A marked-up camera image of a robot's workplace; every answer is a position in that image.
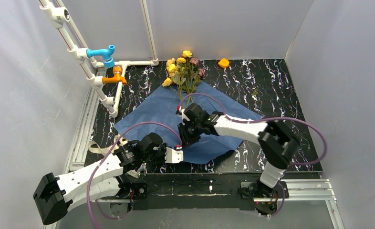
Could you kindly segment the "blue wrapping paper sheet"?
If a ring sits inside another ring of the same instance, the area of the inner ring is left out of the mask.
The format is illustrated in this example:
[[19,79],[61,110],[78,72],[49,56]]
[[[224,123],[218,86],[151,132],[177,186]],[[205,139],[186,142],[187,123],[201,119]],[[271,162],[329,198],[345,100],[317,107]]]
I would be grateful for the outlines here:
[[[237,101],[213,88],[207,83],[200,83],[197,88],[199,95],[192,98],[205,111],[221,111],[226,108],[227,114],[236,118],[259,120],[261,115],[249,110]],[[114,125],[115,129],[128,140],[141,140],[147,134],[158,134],[164,142],[171,146],[179,144],[174,134],[181,118],[176,115],[180,98],[168,87],[158,87],[130,114]],[[184,161],[194,164],[206,164],[210,160],[235,150],[242,140],[232,136],[202,135],[199,142],[183,149]]]

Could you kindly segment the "brown pink fake flower bunch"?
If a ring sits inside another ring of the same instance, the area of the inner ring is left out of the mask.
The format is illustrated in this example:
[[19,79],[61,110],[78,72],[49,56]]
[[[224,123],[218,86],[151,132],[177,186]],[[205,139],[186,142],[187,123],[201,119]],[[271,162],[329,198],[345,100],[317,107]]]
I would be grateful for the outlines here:
[[187,94],[195,93],[197,86],[205,77],[205,69],[199,67],[199,60],[191,57],[187,64]]

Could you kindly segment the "yellow fake flower bunch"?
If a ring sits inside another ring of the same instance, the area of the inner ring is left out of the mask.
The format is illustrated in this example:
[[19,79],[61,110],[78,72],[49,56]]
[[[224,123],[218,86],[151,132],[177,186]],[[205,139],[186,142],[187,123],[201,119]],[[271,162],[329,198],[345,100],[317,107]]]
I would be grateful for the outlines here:
[[191,91],[192,75],[194,64],[191,62],[193,53],[190,50],[184,50],[180,57],[171,58],[166,61],[167,77],[163,81],[163,87],[170,87],[174,85],[180,100],[183,98],[183,93]]

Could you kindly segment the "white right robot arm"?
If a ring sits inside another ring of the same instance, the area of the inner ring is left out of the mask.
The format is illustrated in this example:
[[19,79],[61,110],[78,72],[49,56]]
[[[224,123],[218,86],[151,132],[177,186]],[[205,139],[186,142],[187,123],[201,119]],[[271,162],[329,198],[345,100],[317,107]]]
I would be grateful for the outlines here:
[[300,148],[297,135],[281,120],[263,122],[222,112],[209,114],[198,104],[185,109],[179,106],[176,114],[182,119],[178,130],[184,146],[198,142],[201,135],[231,136],[258,144],[267,160],[257,182],[262,188],[272,189],[277,185]]

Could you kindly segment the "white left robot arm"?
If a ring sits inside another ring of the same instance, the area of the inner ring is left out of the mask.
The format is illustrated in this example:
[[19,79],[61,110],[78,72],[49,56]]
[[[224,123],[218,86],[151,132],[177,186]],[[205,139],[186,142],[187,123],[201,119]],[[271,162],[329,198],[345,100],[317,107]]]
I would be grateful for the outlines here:
[[141,170],[144,163],[164,162],[167,147],[155,133],[147,134],[142,140],[121,139],[113,148],[108,148],[106,160],[66,174],[42,176],[32,197],[43,225],[59,221],[87,200],[129,192],[131,186],[122,174]]

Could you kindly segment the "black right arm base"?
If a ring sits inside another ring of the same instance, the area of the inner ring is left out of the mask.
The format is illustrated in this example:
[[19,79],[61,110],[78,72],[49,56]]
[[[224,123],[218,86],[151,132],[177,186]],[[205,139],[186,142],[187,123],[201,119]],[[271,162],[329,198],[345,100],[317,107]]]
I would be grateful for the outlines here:
[[243,199],[254,200],[257,213],[268,218],[278,214],[285,200],[290,197],[286,182],[279,181],[271,188],[263,184],[259,178],[253,182],[241,182],[238,194]]

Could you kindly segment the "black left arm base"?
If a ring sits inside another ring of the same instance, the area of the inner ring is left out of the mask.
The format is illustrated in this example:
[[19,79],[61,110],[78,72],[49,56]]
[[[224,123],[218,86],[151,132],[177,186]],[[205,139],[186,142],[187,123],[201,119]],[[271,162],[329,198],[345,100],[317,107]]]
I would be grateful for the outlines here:
[[133,210],[135,200],[147,197],[148,184],[146,182],[126,182],[118,179],[119,191],[115,195],[115,202],[110,203],[112,217],[123,218]]

